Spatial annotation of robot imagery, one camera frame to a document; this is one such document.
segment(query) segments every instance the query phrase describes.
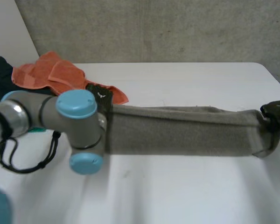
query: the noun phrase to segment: orange towel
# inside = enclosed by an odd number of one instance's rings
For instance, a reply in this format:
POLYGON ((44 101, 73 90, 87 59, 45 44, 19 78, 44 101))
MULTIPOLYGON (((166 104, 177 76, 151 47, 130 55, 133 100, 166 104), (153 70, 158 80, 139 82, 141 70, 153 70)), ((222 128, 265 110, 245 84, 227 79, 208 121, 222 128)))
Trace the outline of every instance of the orange towel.
MULTIPOLYGON (((71 62, 62 60, 55 52, 42 55, 35 64, 24 64, 14 68, 12 81, 19 87, 26 89, 50 89, 59 95, 68 90, 85 89, 88 83, 97 84, 85 79, 85 73, 71 62)), ((115 86, 98 84, 113 92, 113 103, 128 102, 126 95, 115 86)))

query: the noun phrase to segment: light blue joint cap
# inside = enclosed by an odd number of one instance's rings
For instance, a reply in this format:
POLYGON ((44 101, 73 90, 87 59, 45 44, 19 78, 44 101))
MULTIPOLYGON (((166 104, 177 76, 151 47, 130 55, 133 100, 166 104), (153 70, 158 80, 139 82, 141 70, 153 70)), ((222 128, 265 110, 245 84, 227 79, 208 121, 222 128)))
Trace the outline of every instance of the light blue joint cap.
POLYGON ((7 94, 5 94, 2 99, 0 100, 0 102, 2 102, 3 100, 6 100, 7 97, 9 97, 11 94, 15 93, 15 92, 25 92, 24 90, 16 90, 16 91, 11 91, 11 92, 8 92, 7 94))
POLYGON ((95 174, 102 164, 103 157, 94 153, 77 153, 70 157, 70 168, 81 175, 95 174))
POLYGON ((12 224, 12 205, 7 195, 0 191, 0 224, 12 224))
POLYGON ((88 90, 70 90, 62 93, 56 101, 56 109, 67 118, 84 119, 97 111, 94 95, 88 90))

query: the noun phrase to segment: concrete wall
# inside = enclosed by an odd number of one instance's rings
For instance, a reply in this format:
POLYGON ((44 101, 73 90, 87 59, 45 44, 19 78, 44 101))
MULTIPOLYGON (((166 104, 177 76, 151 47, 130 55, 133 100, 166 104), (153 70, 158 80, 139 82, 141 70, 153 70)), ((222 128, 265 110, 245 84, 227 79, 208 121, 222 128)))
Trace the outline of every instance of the concrete wall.
POLYGON ((16 0, 39 54, 74 63, 258 62, 280 81, 280 0, 16 0))

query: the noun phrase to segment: black cloth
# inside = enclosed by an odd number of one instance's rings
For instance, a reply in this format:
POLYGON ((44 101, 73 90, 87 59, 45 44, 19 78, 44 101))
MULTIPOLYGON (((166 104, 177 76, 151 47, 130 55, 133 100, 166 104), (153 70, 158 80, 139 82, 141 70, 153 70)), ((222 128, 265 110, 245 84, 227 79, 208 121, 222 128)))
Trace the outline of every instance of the black cloth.
POLYGON ((13 73, 13 67, 6 62, 6 60, 0 56, 0 100, 2 97, 11 91, 24 90, 29 92, 54 95, 50 88, 43 88, 39 90, 29 90, 21 88, 15 85, 11 80, 11 75, 13 73))

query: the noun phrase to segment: white table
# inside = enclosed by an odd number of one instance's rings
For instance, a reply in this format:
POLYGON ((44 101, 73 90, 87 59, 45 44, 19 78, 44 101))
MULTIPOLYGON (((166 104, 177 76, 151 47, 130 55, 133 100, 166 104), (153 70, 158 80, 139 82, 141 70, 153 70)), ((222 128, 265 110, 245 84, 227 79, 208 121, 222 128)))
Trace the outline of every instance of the white table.
MULTIPOLYGON (((280 84, 256 63, 77 64, 91 81, 112 84, 128 105, 205 106, 240 111, 280 100, 280 84)), ((51 132, 20 140, 15 164, 35 165, 51 132)), ((15 223, 280 224, 280 143, 255 157, 106 156, 96 175, 79 176, 60 140, 56 158, 30 175, 0 168, 15 223)))

